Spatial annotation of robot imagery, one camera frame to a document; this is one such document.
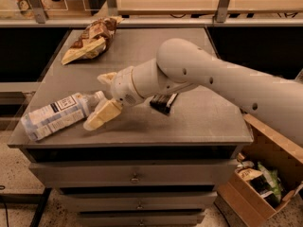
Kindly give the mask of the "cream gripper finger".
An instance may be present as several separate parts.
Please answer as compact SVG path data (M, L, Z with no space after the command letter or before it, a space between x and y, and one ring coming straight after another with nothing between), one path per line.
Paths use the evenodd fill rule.
M122 104L114 99L100 101L95 110L83 123L87 131L94 131L105 123L119 116L122 112Z
M103 85L111 85L116 72L98 75L98 81Z

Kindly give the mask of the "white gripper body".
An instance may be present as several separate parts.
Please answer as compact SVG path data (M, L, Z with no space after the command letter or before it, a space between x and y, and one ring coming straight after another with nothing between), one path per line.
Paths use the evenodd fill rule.
M135 106L145 101L134 87L134 67L127 67L116 73L111 84L112 97L124 106Z

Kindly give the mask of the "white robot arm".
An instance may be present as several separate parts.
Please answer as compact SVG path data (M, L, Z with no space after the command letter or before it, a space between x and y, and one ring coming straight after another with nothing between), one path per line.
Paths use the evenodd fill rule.
M169 39L156 57L137 66L98 76L109 87L83 127L94 131L121 114L124 107L148 97L204 86L303 145L303 84L222 61L183 39Z

